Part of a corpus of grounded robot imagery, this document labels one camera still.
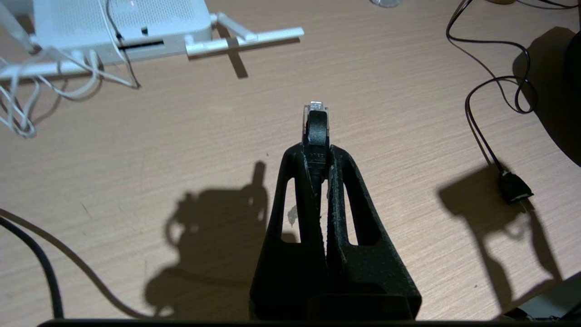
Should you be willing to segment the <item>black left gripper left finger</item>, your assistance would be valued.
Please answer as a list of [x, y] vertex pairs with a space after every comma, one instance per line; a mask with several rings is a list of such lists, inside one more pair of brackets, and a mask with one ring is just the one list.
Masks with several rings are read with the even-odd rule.
[[[295, 181], [300, 242], [282, 238], [289, 180]], [[304, 146], [288, 148], [282, 157], [274, 201], [250, 289], [249, 314], [262, 321], [298, 321], [307, 303], [327, 286], [328, 273], [320, 226], [320, 197], [313, 190]]]

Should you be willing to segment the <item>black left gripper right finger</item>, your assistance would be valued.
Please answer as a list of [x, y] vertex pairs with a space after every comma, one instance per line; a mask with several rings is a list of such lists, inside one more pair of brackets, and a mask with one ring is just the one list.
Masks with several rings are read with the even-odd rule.
[[421, 294], [388, 236], [351, 155], [333, 145], [326, 262], [330, 320], [415, 320]]

